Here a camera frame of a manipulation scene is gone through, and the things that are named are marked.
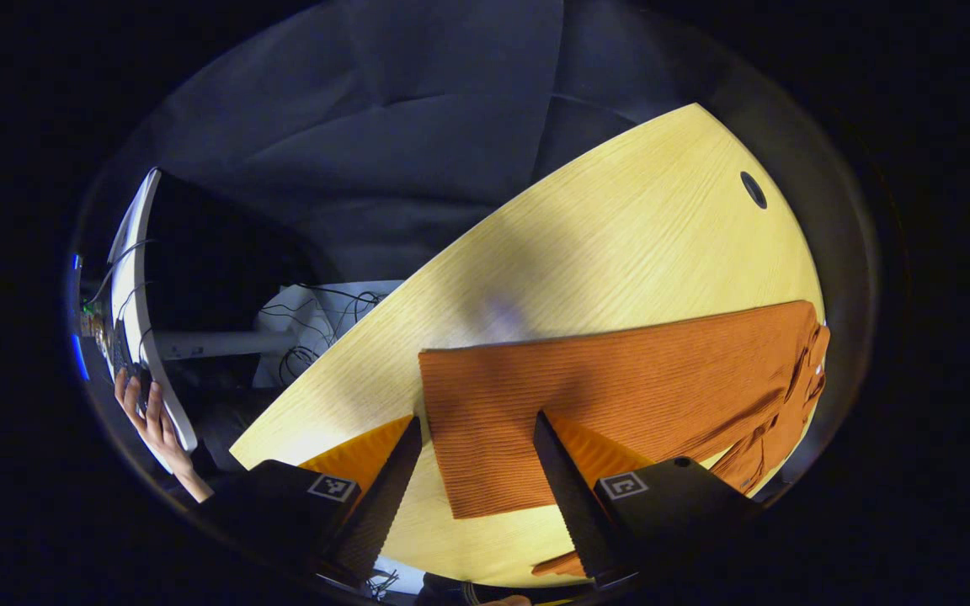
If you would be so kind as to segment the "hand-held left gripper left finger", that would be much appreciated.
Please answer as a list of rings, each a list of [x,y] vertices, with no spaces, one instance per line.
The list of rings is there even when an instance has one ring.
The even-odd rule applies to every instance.
[[[300,465],[262,461],[205,499],[206,529],[277,571],[358,589],[373,575],[421,452],[413,415]]]

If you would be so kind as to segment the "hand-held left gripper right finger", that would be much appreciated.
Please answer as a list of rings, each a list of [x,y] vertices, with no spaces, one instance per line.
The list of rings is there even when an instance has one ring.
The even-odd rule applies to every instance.
[[[541,410],[534,446],[585,575],[597,586],[688,564],[761,514],[692,458],[647,460]]]

